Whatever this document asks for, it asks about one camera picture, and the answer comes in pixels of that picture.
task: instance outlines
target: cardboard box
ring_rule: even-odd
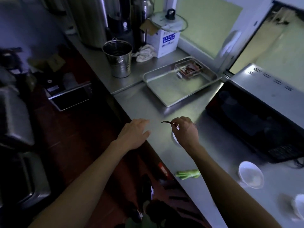
[[[180,33],[159,30],[149,19],[141,25],[140,29],[147,30],[146,42],[155,48],[157,58],[176,50]]]

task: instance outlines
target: shoe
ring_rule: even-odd
[[[140,187],[138,192],[138,205],[141,212],[143,212],[143,204],[146,201],[151,201],[154,195],[154,188],[152,186],[151,179],[147,174],[143,175],[140,181]]]
[[[135,223],[141,222],[142,213],[138,211],[133,202],[128,202],[126,214],[127,217],[132,218]]]

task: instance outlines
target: black microwave door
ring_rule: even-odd
[[[226,82],[206,110],[269,162],[304,157],[303,129],[236,84]]]

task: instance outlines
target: person's right arm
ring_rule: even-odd
[[[189,118],[172,120],[177,141],[196,163],[210,194],[229,228],[281,228],[278,222],[230,177],[199,144],[198,131]]]

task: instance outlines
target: person's left hand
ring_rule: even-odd
[[[150,131],[143,133],[146,125],[150,120],[133,119],[131,123],[127,123],[116,141],[118,141],[127,151],[140,147],[150,135]]]

